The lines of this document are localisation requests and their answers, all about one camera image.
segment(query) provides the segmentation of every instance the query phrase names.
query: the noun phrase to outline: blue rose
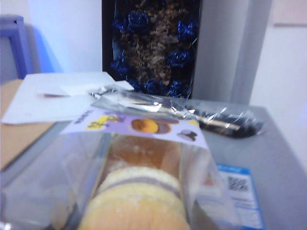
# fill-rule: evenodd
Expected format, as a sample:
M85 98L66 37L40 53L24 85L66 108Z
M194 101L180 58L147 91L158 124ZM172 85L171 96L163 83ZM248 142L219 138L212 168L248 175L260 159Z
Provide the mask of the blue rose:
M159 95L161 91L160 83L156 80L148 80L144 88L147 94Z
M134 87L135 92L144 92L143 85L138 80L126 78L126 81Z
M179 21L177 30L177 38L180 42L193 42L197 38L198 24L193 20Z
M116 17L113 20L112 29L115 34L120 34L120 31L126 31L127 27L128 22L125 16Z
M146 34L149 32L148 15L139 12L130 12L128 16L128 29L132 33Z
M124 79L134 71L133 67L125 60L124 53L110 64L111 68L117 73L117 76Z
M180 97L180 96L186 96L186 86L183 82L175 80L170 85L168 90L168 95L171 97Z
M192 62L194 56L189 50L179 50L166 56L166 63L171 67L183 68L186 64Z

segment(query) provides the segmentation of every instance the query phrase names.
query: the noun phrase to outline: envelope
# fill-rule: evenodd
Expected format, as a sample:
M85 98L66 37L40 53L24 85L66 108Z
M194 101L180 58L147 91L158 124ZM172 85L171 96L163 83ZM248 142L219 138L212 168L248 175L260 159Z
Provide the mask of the envelope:
M91 89L108 85L133 90L106 72L28 74L1 122L25 124L74 120L95 101Z

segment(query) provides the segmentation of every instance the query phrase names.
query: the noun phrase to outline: cartoon illustration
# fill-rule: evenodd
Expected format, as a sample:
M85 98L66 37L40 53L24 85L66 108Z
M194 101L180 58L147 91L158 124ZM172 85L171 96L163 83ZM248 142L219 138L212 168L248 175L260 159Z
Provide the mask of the cartoon illustration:
M134 130L144 133L165 134L171 131L170 120L153 120L149 118L135 119L131 125ZM177 124L178 121L171 120L171 124Z
M195 141L197 134L192 132L191 130L184 129L181 131L181 133L177 134L179 137L181 137L184 140L189 140L189 141Z
M108 126L107 121L112 122L123 122L123 118L120 116L101 116L98 120L91 122L86 129L101 129L102 127Z

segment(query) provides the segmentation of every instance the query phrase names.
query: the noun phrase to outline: qr code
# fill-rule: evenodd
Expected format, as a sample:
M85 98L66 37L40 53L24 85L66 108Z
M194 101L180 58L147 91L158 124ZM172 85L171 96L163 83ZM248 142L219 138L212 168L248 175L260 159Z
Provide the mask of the qr code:
M247 192L248 182L246 179L229 176L228 177L228 187L230 190Z

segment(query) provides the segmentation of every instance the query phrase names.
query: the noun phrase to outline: printed label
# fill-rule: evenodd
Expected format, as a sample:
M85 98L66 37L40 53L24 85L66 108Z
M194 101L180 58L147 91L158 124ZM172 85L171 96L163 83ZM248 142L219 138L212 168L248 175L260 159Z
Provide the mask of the printed label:
M75 132L115 132L208 148L195 120L152 119L97 107L90 107L78 119L72 121L61 134Z
M244 230L264 229L249 169L217 164Z

